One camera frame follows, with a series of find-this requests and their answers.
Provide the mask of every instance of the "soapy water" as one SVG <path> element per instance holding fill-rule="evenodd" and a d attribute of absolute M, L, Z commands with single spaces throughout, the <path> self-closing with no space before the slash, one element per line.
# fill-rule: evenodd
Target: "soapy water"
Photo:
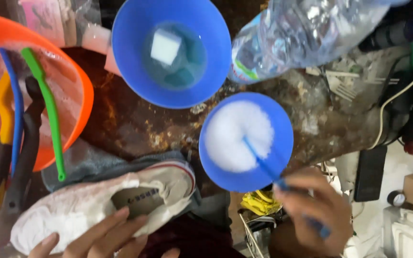
<path fill-rule="evenodd" d="M 258 166 L 244 142 L 265 160 L 271 152 L 274 129 L 261 107 L 250 101 L 232 102 L 211 118 L 205 133 L 205 147 L 211 160 L 221 169 L 243 173 Z"/>
<path fill-rule="evenodd" d="M 151 57 L 154 34 L 160 28 L 182 39 L 178 55 L 171 66 Z M 198 33 L 180 23 L 163 22 L 146 36 L 142 59 L 146 72 L 159 85 L 170 90 L 185 90 L 202 78 L 207 64 L 207 51 Z"/>
<path fill-rule="evenodd" d="M 30 47 L 35 52 L 39 62 L 44 68 L 46 82 L 55 98 L 60 123 L 61 143 L 65 145 L 74 130 L 82 106 L 83 91 L 81 79 L 76 69 L 71 63 L 63 60 L 60 56 L 30 43 L 7 42 L 1 47 L 9 50 L 9 57 L 17 74 L 20 90 L 22 91 L 25 110 L 32 103 L 31 97 L 26 90 L 25 79 L 32 76 L 32 73 L 21 56 L 20 50 L 25 47 Z M 0 79 L 4 71 L 5 65 L 0 56 Z M 50 131 L 46 109 L 44 109 L 41 115 L 41 120 L 39 147 L 52 148 L 52 133 Z"/>

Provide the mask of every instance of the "white sponge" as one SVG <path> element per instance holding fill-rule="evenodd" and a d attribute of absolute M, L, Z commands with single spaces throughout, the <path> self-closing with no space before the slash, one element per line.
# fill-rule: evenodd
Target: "white sponge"
<path fill-rule="evenodd" d="M 151 57 L 166 65 L 172 65 L 178 55 L 181 42 L 180 37 L 160 28 L 154 34 Z"/>

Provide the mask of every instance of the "green brush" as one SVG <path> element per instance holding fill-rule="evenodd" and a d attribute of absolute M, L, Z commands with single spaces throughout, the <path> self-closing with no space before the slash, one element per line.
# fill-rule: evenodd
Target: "green brush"
<path fill-rule="evenodd" d="M 20 51 L 23 58 L 30 67 L 33 77 L 39 83 L 42 96 L 44 97 L 45 107 L 49 115 L 50 130 L 52 132 L 52 143 L 54 146 L 55 161 L 57 164 L 58 180 L 63 182 L 66 178 L 65 164 L 63 161 L 63 152 L 61 148 L 60 124 L 58 122 L 57 105 L 55 103 L 54 95 L 45 81 L 45 71 L 35 56 L 33 50 L 26 47 Z"/>

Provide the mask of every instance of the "white sneaker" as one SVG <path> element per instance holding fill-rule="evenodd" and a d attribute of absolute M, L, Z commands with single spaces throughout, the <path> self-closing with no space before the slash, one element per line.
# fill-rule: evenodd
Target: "white sneaker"
<path fill-rule="evenodd" d="M 164 161 L 137 173 L 99 183 L 82 183 L 56 191 L 23 213 L 11 231 L 11 243 L 28 255 L 53 232 L 60 242 L 51 254 L 61 253 L 73 240 L 125 205 L 129 218 L 148 214 L 146 226 L 135 237 L 151 234 L 190 203 L 195 176 L 187 162 Z"/>

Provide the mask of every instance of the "blue brush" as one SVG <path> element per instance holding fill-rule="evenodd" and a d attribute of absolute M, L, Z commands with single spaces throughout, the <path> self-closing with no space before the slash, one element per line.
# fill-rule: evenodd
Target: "blue brush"
<path fill-rule="evenodd" d="M 17 74 L 15 73 L 14 67 L 12 66 L 11 60 L 7 53 L 7 50 L 0 48 L 0 54 L 3 58 L 3 62 L 6 66 L 7 73 L 11 79 L 12 92 L 14 94 L 14 104 L 15 104 L 15 122 L 14 122 L 14 140 L 12 144 L 12 166 L 11 166 L 11 178 L 14 177 L 15 165 L 18 161 L 18 155 L 20 153 L 20 146 L 22 145 L 22 134 L 23 134 L 23 95 L 20 90 L 20 85 L 18 84 Z"/>
<path fill-rule="evenodd" d="M 266 165 L 266 163 L 259 157 L 259 155 L 257 154 L 256 150 L 253 148 L 253 146 L 251 145 L 247 137 L 243 138 L 243 142 L 246 144 L 246 146 L 251 151 L 253 156 L 255 156 L 257 164 L 259 164 L 259 166 L 267 174 L 267 176 L 269 176 L 270 179 L 272 179 L 273 183 L 278 185 L 278 187 L 282 191 L 290 191 L 290 188 L 284 181 L 284 178 L 280 178 L 277 173 L 272 172 L 272 170 Z M 321 238 L 326 239 L 331 235 L 331 230 L 328 227 L 324 226 L 318 220 L 307 218 L 307 221 L 311 226 L 313 226 L 313 228 L 315 228 L 319 232 L 319 236 Z"/>

